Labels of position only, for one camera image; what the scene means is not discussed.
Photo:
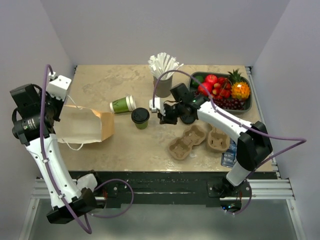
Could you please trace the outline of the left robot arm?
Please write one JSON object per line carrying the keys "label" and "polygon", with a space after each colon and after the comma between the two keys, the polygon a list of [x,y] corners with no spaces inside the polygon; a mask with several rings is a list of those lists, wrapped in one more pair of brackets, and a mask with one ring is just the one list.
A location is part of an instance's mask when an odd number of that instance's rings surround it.
{"label": "left robot arm", "polygon": [[72,179],[60,153],[54,123],[60,120],[64,101],[42,93],[36,84],[10,91],[16,108],[12,112],[12,134],[35,160],[44,179],[52,209],[46,215],[51,224],[67,224],[98,209],[95,196],[104,190],[93,171]]}

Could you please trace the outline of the black coffee cup lid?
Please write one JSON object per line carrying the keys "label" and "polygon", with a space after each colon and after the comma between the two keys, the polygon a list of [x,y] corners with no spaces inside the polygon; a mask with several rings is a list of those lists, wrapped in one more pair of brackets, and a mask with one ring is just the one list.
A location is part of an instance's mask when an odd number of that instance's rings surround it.
{"label": "black coffee cup lid", "polygon": [[197,120],[195,114],[189,114],[189,115],[185,114],[185,115],[180,116],[179,118],[182,121],[182,123],[185,125],[191,125]]}

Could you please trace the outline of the green paper coffee cup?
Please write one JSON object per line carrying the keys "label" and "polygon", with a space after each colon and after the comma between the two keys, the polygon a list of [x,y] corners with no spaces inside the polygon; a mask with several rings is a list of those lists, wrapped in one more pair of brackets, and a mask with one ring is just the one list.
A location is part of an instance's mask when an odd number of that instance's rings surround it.
{"label": "green paper coffee cup", "polygon": [[139,130],[144,130],[148,127],[149,121],[145,120],[143,122],[135,122],[134,124]]}

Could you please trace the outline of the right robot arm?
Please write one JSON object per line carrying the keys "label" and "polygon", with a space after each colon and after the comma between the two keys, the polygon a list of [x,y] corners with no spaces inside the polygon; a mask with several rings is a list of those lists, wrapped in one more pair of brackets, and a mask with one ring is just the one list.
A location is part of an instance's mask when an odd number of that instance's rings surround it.
{"label": "right robot arm", "polygon": [[181,116],[192,116],[217,127],[236,142],[236,163],[220,183],[213,187],[220,196],[235,196],[241,184],[263,163],[273,151],[266,126],[257,121],[240,119],[213,104],[205,95],[194,95],[185,84],[173,87],[174,104],[169,105],[153,96],[149,101],[151,112],[157,113],[160,124],[177,124]]}

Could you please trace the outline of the brown paper bag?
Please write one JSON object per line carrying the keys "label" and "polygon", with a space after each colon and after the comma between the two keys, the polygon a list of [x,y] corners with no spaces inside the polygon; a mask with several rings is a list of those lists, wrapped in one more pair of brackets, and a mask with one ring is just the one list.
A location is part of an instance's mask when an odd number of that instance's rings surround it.
{"label": "brown paper bag", "polygon": [[115,133],[115,115],[92,108],[78,106],[67,96],[60,121],[54,124],[57,141],[74,151],[83,145],[101,143]]}

